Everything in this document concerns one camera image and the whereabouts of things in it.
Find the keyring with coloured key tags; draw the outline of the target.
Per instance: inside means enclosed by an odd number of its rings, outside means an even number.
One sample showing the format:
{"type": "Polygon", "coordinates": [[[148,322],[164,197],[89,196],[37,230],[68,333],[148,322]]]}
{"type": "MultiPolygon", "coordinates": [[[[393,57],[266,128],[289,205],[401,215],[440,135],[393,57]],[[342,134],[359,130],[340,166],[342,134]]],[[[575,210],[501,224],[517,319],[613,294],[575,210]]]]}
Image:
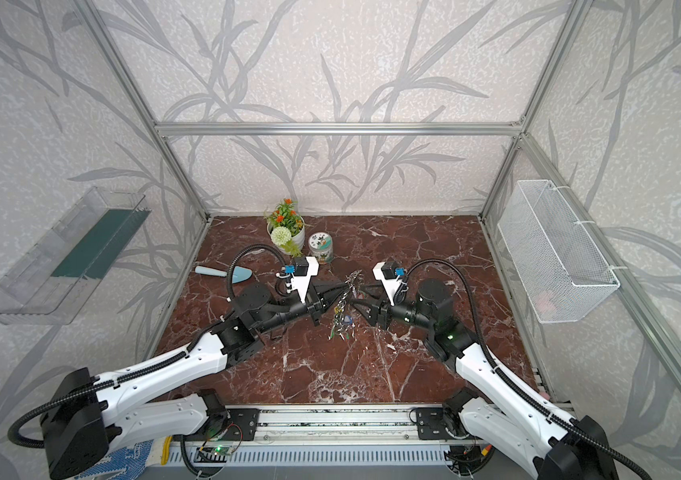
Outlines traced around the keyring with coloured key tags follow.
{"type": "Polygon", "coordinates": [[[356,290],[361,285],[363,274],[361,270],[352,271],[345,280],[345,287],[338,299],[338,303],[334,306],[334,319],[332,319],[332,328],[330,328],[329,340],[340,338],[346,340],[350,336],[350,329],[353,325],[353,320],[350,315],[351,304],[350,301],[356,298],[356,290]]]}

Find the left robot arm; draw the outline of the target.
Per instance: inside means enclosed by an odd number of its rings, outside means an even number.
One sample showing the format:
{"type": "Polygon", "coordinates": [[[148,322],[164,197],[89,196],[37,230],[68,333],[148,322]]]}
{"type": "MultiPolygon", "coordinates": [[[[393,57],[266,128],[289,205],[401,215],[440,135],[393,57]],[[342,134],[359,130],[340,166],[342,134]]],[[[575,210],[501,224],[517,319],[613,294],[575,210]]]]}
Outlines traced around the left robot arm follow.
{"type": "Polygon", "coordinates": [[[317,280],[316,258],[287,262],[274,246],[262,250],[280,262],[278,282],[284,292],[263,283],[236,292],[232,282],[226,283],[228,312],[192,341],[116,371],[92,375],[80,368],[68,374],[49,402],[8,428],[8,441],[44,450],[50,478],[68,479],[134,443],[198,432],[220,413],[210,396],[176,402],[158,398],[250,359],[264,346],[264,333],[302,318],[320,321],[349,290],[345,282],[317,280]]]}

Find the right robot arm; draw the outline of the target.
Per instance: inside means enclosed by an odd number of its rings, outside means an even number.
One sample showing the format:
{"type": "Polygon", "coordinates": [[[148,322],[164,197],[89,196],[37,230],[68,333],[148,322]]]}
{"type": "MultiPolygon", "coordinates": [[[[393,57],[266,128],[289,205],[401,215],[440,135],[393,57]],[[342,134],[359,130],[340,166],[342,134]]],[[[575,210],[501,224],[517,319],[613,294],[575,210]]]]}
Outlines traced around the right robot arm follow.
{"type": "Polygon", "coordinates": [[[409,271],[394,261],[372,269],[385,294],[365,302],[368,320],[383,328],[394,320],[426,331],[429,353],[476,390],[457,406],[461,432],[502,452],[533,479],[615,479],[623,465],[640,479],[649,473],[610,447],[601,426],[556,406],[527,385],[489,350],[471,293],[466,295],[473,325],[456,315],[445,283],[427,278],[407,298],[409,271]]]}

